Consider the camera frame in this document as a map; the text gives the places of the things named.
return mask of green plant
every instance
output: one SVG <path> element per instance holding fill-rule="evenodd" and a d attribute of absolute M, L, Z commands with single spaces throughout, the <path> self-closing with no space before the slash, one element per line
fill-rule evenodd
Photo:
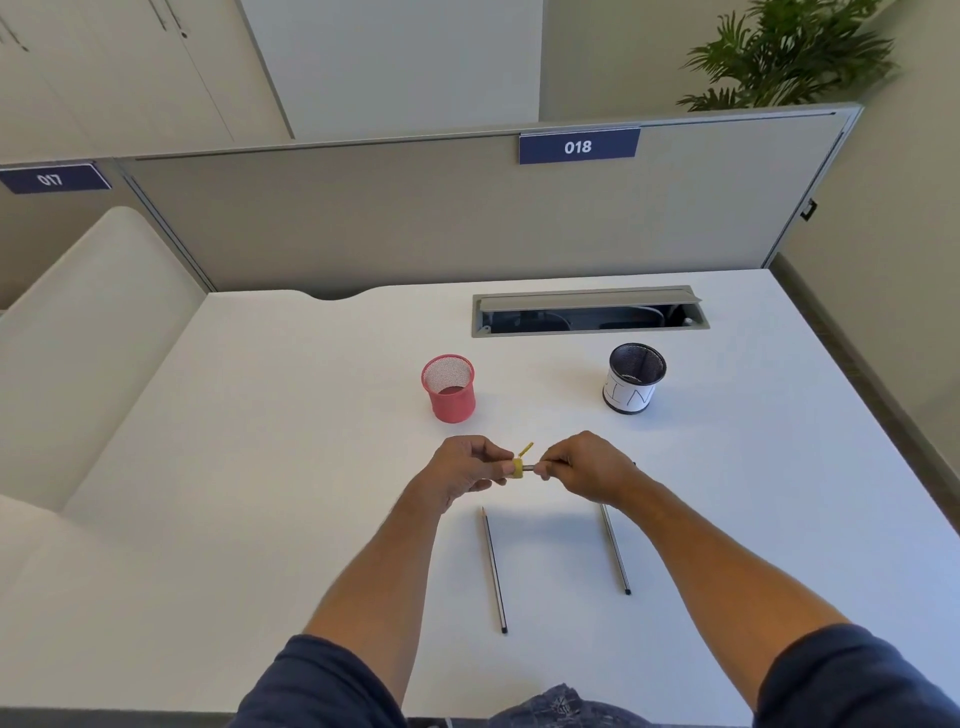
<path fill-rule="evenodd" d="M 879 81 L 893 40 L 861 31 L 882 0 L 752 0 L 720 16 L 720 37 L 689 52 L 707 72 L 706 93 L 677 102 L 690 111 L 810 104 Z"/>

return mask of pencil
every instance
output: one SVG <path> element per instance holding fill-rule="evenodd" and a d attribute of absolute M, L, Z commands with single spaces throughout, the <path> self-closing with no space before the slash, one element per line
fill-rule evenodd
<path fill-rule="evenodd" d="M 620 556 L 620 547 L 616 544 L 616 536 L 613 535 L 613 524 L 610 523 L 610 514 L 607 513 L 607 506 L 600 504 L 600 512 L 603 514 L 603 523 L 607 527 L 607 535 L 610 537 L 610 543 L 613 546 L 613 554 L 616 556 L 616 564 L 620 567 L 620 578 L 623 579 L 623 593 L 630 593 L 630 582 L 627 580 L 627 570 L 623 568 L 623 558 Z"/>
<path fill-rule="evenodd" d="M 496 611 L 500 616 L 500 632 L 507 634 L 507 613 L 503 611 L 503 595 L 500 593 L 500 577 L 496 573 L 496 556 L 493 555 L 493 536 L 490 535 L 490 519 L 487 518 L 487 509 L 480 508 L 483 515 L 484 528 L 487 531 L 487 549 L 490 551 L 490 569 L 493 573 L 493 590 L 496 591 Z"/>

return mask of cabinet handle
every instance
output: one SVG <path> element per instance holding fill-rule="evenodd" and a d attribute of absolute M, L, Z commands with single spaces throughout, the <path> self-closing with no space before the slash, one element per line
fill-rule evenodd
<path fill-rule="evenodd" d="M 150 3 L 150 9 L 154 12 L 154 15 L 156 15 L 156 22 L 160 24 L 160 27 L 163 29 L 163 32 L 166 33 L 167 24 L 163 22 L 163 17 L 160 15 L 160 11 L 156 9 L 156 5 L 154 5 L 154 0 L 147 0 L 147 2 Z"/>
<path fill-rule="evenodd" d="M 7 31 L 7 35 L 10 36 L 11 38 L 13 38 L 13 42 L 14 42 L 14 43 L 16 43 L 18 46 L 20 46 L 20 47 L 21 47 L 23 50 L 25 50 L 27 53 L 30 53 L 30 49 L 29 49 L 27 46 L 25 46 L 23 43 L 20 42 L 20 38 L 18 38 L 18 37 L 16 36 L 16 33 L 14 33 L 14 32 L 10 29 L 10 26 L 7 25 L 7 21 L 3 19 L 3 15 L 0 15 L 0 25 L 3 26 L 3 29 L 4 29 L 5 31 Z"/>
<path fill-rule="evenodd" d="M 163 2 L 166 4 L 167 10 L 170 11 L 170 14 L 173 16 L 174 22 L 177 23 L 177 30 L 180 31 L 180 34 L 183 37 L 186 37 L 186 31 L 183 29 L 183 25 L 180 23 L 180 19 L 177 17 L 177 14 L 174 12 L 173 6 L 170 5 L 170 0 L 163 0 Z"/>

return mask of pen cup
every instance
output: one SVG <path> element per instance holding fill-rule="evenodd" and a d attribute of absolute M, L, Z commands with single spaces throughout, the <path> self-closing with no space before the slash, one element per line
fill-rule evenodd
<path fill-rule="evenodd" d="M 614 412 L 635 415 L 650 404 L 666 374 L 666 359 L 646 344 L 621 344 L 610 354 L 603 401 Z"/>
<path fill-rule="evenodd" d="M 420 373 L 420 382 L 441 422 L 453 425 L 473 414 L 473 365 L 461 355 L 446 353 L 430 359 Z"/>

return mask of human hand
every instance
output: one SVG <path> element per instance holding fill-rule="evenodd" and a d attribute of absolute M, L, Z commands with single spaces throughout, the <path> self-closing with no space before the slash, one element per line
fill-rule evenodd
<path fill-rule="evenodd" d="M 534 473 L 544 480 L 556 477 L 570 493 L 614 508 L 637 485 L 653 482 L 620 450 L 587 431 L 549 448 Z"/>
<path fill-rule="evenodd" d="M 448 437 L 426 467 L 410 481 L 415 489 L 445 513 L 468 491 L 485 491 L 496 481 L 506 485 L 514 471 L 514 454 L 494 445 L 483 435 Z"/>

